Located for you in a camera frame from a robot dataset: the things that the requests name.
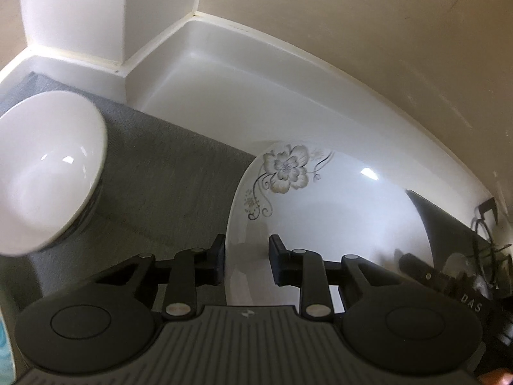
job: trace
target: circular pad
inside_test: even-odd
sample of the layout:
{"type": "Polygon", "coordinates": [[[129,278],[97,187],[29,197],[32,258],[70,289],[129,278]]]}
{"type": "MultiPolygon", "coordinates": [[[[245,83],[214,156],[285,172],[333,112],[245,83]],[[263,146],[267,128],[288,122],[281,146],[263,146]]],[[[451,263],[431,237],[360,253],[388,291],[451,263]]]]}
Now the circular pad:
{"type": "Polygon", "coordinates": [[[66,374],[104,371],[128,361],[150,342],[151,311],[120,287],[89,284],[29,305],[15,338],[42,369],[66,374]]]}
{"type": "Polygon", "coordinates": [[[110,314],[94,305],[74,305],[55,314],[53,331],[67,339],[89,339],[103,333],[110,324],[110,314]]]}
{"type": "Polygon", "coordinates": [[[479,319],[456,300],[413,283],[372,287],[342,318],[353,350],[406,375],[459,369],[481,343],[479,319]]]}

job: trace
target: ribbed gray surface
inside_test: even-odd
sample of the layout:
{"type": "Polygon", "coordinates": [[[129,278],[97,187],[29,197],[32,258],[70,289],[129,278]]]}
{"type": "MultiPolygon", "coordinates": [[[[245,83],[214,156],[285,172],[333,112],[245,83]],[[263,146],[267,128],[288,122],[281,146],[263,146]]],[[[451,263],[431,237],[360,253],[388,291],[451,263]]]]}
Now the ribbed gray surface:
{"type": "Polygon", "coordinates": [[[167,324],[138,360],[90,377],[30,371],[20,385],[306,385],[476,384],[459,371],[401,377],[358,360],[334,327],[299,318],[293,307],[207,306],[187,322],[167,324]]]}

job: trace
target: beige wall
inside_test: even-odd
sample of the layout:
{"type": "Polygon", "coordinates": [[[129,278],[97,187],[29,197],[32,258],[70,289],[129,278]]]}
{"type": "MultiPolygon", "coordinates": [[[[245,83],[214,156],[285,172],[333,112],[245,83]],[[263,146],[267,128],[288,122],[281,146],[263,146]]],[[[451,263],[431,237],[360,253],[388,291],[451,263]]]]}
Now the beige wall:
{"type": "Polygon", "coordinates": [[[125,59],[193,11],[195,0],[126,0],[125,59]]]}
{"type": "Polygon", "coordinates": [[[200,0],[311,52],[431,131],[513,211],[513,0],[200,0]]]}
{"type": "Polygon", "coordinates": [[[0,69],[25,47],[20,0],[0,0],[0,69]]]}

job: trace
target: metal rivet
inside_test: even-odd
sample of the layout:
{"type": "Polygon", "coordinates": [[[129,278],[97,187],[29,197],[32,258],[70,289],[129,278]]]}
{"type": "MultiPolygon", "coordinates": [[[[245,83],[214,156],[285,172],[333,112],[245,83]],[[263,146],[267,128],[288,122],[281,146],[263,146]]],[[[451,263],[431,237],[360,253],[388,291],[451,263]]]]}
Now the metal rivet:
{"type": "Polygon", "coordinates": [[[306,313],[311,317],[326,317],[332,313],[332,309],[324,304],[311,304],[306,307],[306,313]]]}
{"type": "Polygon", "coordinates": [[[191,307],[183,302],[174,302],[166,307],[166,312],[170,316],[180,317],[189,314],[191,312],[191,307]]]}

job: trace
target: white plate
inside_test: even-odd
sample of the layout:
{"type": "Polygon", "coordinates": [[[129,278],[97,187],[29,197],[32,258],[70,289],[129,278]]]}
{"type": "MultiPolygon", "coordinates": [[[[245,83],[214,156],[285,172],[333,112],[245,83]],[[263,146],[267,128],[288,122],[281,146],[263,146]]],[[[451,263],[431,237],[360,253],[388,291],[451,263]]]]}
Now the white plate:
{"type": "Polygon", "coordinates": [[[84,209],[107,152],[102,115],[88,99],[52,91],[0,117],[0,253],[55,240],[84,209]]]}
{"type": "MultiPolygon", "coordinates": [[[[305,142],[274,144],[239,183],[226,236],[229,305],[298,305],[298,288],[274,284],[271,234],[289,250],[308,249],[329,261],[354,253],[397,272],[401,253],[411,252],[433,264],[424,225],[404,189],[355,158],[305,142]]],[[[341,311],[337,287],[331,288],[341,311]]]]}

